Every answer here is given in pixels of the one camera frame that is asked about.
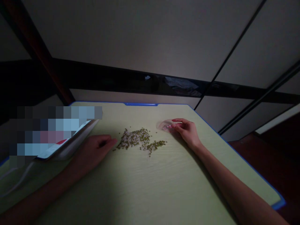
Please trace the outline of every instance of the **black wall trim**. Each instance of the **black wall trim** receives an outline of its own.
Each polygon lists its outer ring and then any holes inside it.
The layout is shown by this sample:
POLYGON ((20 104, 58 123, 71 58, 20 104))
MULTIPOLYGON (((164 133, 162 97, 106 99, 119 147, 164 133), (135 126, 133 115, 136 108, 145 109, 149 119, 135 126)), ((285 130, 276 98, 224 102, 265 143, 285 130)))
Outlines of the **black wall trim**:
POLYGON ((234 52, 234 50, 236 49, 237 45, 239 44, 239 42, 241 41, 241 39, 243 38, 243 36, 245 35, 245 33, 247 32, 248 28, 251 26, 252 22, 254 21, 254 19, 256 18, 256 16, 258 15, 259 11, 262 9, 263 5, 266 3, 267 0, 262 0, 262 2, 260 3, 260 5, 258 6, 258 8, 256 9, 255 13, 253 14, 253 16, 251 17, 250 21, 248 22, 247 26, 245 27, 245 29, 243 30, 243 32, 241 33, 240 37, 238 38, 237 42, 235 43, 235 45, 232 47, 231 51, 229 52, 228 56, 226 57, 226 59, 224 60, 224 62, 222 63, 221 67, 219 68, 219 70, 217 71, 216 75, 214 76, 214 78, 212 79, 212 82, 210 83, 210 85, 207 87, 207 89, 203 92, 201 99, 199 100, 198 104, 196 105, 196 107, 194 108, 194 110, 196 110, 196 108, 198 107, 198 105, 200 104, 200 102, 202 101, 203 97, 205 95, 207 95, 207 91, 211 88, 211 85, 213 84, 213 82, 216 80, 217 76, 219 75, 219 73, 221 72, 221 70, 223 69, 223 67, 225 66, 225 64, 227 63, 228 59, 230 58, 230 56, 232 55, 232 53, 234 52))
MULTIPOLYGON (((126 93, 143 93, 199 98, 210 84, 206 81, 171 77, 128 69, 100 66, 84 62, 55 59, 56 66, 64 74, 62 79, 69 88, 126 93), (191 85, 181 88, 181 84, 191 85)), ((258 99, 266 89, 214 81, 207 96, 258 99)), ((294 104, 300 95, 274 93, 265 102, 294 104)))
POLYGON ((266 91, 265 93, 250 103, 247 107, 245 107, 238 115, 236 115, 229 123, 227 123, 218 133, 222 135, 229 128, 231 128, 234 124, 236 124, 240 119, 242 119, 245 115, 247 115, 251 110, 253 110, 256 106, 258 106, 261 102, 263 102, 266 98, 269 98, 269 95, 275 92, 279 87, 281 87, 285 82, 291 79, 294 75, 296 75, 300 71, 300 60, 295 63, 291 68, 289 68, 280 78, 278 78, 266 91))

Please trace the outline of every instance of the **hand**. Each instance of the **hand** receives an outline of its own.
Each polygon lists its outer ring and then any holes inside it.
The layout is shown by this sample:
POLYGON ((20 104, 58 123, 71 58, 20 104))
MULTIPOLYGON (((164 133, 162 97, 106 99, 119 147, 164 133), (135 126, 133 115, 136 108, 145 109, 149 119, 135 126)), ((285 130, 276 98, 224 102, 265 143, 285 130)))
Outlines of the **hand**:
POLYGON ((172 124, 172 127, 180 133, 183 140, 185 140, 187 145, 193 151, 195 151, 197 147, 202 145, 198 137, 196 126, 193 122, 188 121, 186 119, 173 119, 172 121, 181 122, 181 123, 172 124))
POLYGON ((90 136, 77 150, 65 170, 76 178, 82 178, 104 159, 116 143, 117 139, 112 139, 110 135, 90 136))

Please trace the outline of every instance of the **finger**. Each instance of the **finger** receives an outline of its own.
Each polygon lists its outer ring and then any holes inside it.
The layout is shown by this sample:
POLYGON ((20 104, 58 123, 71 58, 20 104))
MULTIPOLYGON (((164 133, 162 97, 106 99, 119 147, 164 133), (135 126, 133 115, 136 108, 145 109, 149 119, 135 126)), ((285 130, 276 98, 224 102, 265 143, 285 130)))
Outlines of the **finger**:
POLYGON ((106 144, 100 148, 101 151, 104 151, 104 152, 109 152, 113 146, 118 142, 117 139, 111 139, 109 141, 106 142, 106 144))
POLYGON ((173 127, 173 128, 175 128, 176 126, 179 126, 179 127, 181 127, 181 128, 184 128, 184 123, 174 123, 174 124, 172 124, 171 126, 173 127))
POLYGON ((182 129, 180 126, 175 126, 174 129, 175 129, 176 131, 178 131, 180 134, 182 134, 183 131, 184 131, 184 129, 182 129))
POLYGON ((173 122, 182 122, 182 123, 188 123, 189 121, 183 118, 177 118, 177 119, 173 119, 173 122))
POLYGON ((111 136, 110 135, 94 135, 90 137, 92 140, 95 141, 95 143, 100 146, 103 145, 105 142, 111 140, 111 136))

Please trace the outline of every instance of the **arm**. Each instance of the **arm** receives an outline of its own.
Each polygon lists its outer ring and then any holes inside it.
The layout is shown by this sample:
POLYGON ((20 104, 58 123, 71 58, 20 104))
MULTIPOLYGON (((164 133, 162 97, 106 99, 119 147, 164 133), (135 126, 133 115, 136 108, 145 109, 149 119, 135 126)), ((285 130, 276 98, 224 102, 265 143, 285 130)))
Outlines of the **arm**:
POLYGON ((0 215, 0 224, 31 224, 52 202, 95 168, 117 143, 110 135, 90 136, 55 178, 0 215))
POLYGON ((182 122, 172 126, 203 162, 241 224, 288 224, 204 147, 193 122, 186 119, 173 121, 182 122))

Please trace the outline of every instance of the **blue table edge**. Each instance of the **blue table edge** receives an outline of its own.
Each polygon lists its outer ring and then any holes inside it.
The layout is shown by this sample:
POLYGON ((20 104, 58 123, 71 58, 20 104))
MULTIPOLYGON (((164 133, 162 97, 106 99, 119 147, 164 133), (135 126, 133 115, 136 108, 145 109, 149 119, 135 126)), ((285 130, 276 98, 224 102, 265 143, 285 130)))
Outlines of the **blue table edge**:
MULTIPOLYGON (((188 104, 172 104, 172 103, 158 103, 158 104, 150 104, 150 103, 133 103, 133 102, 95 102, 95 103, 123 103, 125 104, 126 106, 158 106, 158 105, 188 105, 188 104)), ((201 119, 203 119, 190 105, 188 105, 201 119)), ((212 128, 208 122, 205 121, 205 119, 203 119, 205 123, 207 123, 207 125, 213 129, 214 132, 215 129, 212 128)), ((230 144, 228 144, 280 197, 280 201, 278 201, 277 203, 273 204, 272 205, 272 208, 274 210, 278 210, 280 209, 281 207, 283 207, 285 204, 286 204, 286 201, 284 200, 283 196, 259 173, 256 171, 256 169, 253 168, 253 166, 251 166, 247 160, 245 160, 230 144)), ((0 166, 2 166, 7 160, 9 159, 9 157, 5 158, 2 162, 0 162, 0 166)))

